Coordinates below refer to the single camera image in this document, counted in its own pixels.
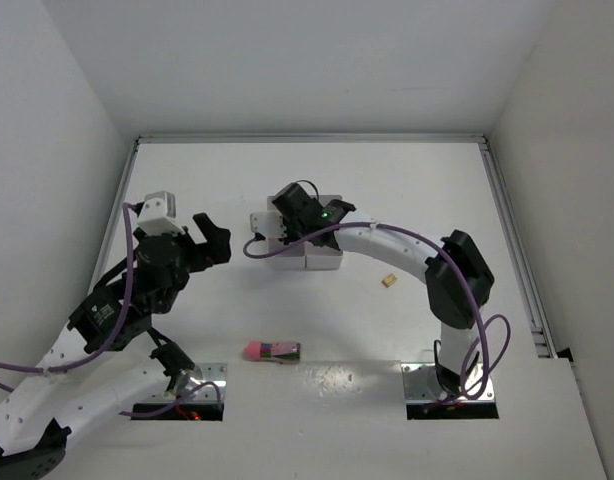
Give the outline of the pink lid clip jar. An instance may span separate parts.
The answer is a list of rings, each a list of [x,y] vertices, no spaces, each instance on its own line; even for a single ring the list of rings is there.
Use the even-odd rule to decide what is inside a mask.
[[[301,344],[298,342],[251,341],[244,347],[243,355],[250,361],[298,362],[301,359]]]

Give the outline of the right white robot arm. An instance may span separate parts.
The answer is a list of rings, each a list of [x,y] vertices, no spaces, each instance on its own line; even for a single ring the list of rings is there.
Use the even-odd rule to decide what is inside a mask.
[[[282,216],[290,241],[366,255],[424,284],[430,310],[441,323],[435,370],[448,394],[467,392],[467,376],[478,361],[489,374],[481,310],[489,300],[494,276],[469,234],[455,230],[431,240],[381,222],[340,199],[323,205],[296,182],[273,196],[271,204]]]

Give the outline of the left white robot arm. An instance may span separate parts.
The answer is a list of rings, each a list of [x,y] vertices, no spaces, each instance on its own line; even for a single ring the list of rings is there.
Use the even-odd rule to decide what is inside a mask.
[[[140,214],[137,227],[126,219],[125,259],[105,272],[70,315],[58,339],[26,378],[0,403],[0,479],[41,479],[67,450],[103,421],[121,414],[164,385],[173,401],[204,386],[197,364],[152,325],[171,311],[190,276],[231,259],[231,233],[209,216],[193,217],[205,240],[195,242],[173,215],[151,220]],[[122,351],[148,334],[156,346],[149,363],[86,395],[79,387],[108,354]]]

